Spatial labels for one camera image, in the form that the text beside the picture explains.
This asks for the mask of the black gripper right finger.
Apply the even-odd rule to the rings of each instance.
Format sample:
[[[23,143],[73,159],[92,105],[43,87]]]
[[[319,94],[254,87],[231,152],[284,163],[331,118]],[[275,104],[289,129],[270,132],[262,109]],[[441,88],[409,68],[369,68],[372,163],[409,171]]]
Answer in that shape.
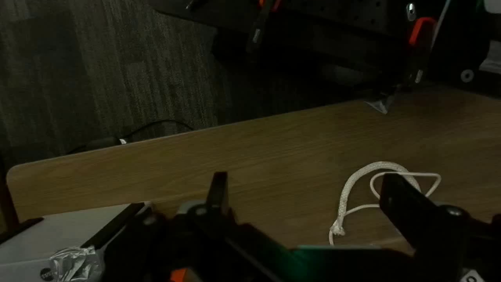
[[[402,176],[383,177],[378,206],[413,250],[438,250],[442,245],[445,212],[416,192]]]

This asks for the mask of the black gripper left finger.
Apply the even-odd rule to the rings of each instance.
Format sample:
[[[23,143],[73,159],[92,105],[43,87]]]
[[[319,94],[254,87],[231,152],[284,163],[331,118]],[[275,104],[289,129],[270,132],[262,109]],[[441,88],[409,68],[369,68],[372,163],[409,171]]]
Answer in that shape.
[[[225,171],[218,171],[212,174],[204,207],[211,212],[218,212],[222,215],[228,212],[228,190],[226,190]]]

